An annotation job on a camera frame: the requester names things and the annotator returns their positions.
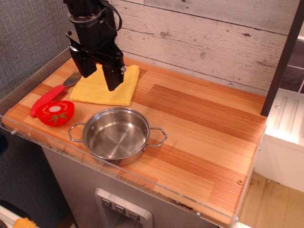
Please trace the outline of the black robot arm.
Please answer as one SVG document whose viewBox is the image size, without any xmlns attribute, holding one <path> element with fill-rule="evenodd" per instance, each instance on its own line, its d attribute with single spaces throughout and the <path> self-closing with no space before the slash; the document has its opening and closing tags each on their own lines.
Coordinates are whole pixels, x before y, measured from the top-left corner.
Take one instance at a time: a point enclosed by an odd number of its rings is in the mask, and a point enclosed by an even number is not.
<svg viewBox="0 0 304 228">
<path fill-rule="evenodd" d="M 123 83 L 126 71 L 124 55 L 115 43 L 122 27 L 121 21 L 115 23 L 117 9 L 106 0 L 66 0 L 64 4 L 75 27 L 66 36 L 80 74 L 89 77 L 101 64 L 108 90 L 115 90 Z"/>
</svg>

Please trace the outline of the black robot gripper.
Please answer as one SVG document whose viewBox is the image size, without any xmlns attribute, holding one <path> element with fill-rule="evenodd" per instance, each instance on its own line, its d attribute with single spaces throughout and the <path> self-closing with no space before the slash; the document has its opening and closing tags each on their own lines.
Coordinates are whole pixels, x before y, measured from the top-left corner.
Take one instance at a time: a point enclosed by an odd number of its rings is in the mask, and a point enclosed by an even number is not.
<svg viewBox="0 0 304 228">
<path fill-rule="evenodd" d="M 102 64 L 106 85 L 114 91 L 124 82 L 125 64 L 123 54 L 115 44 L 117 31 L 112 13 L 93 13 L 75 16 L 69 13 L 75 30 L 68 31 L 70 54 L 80 74 L 87 78 L 96 70 L 96 63 Z"/>
</svg>

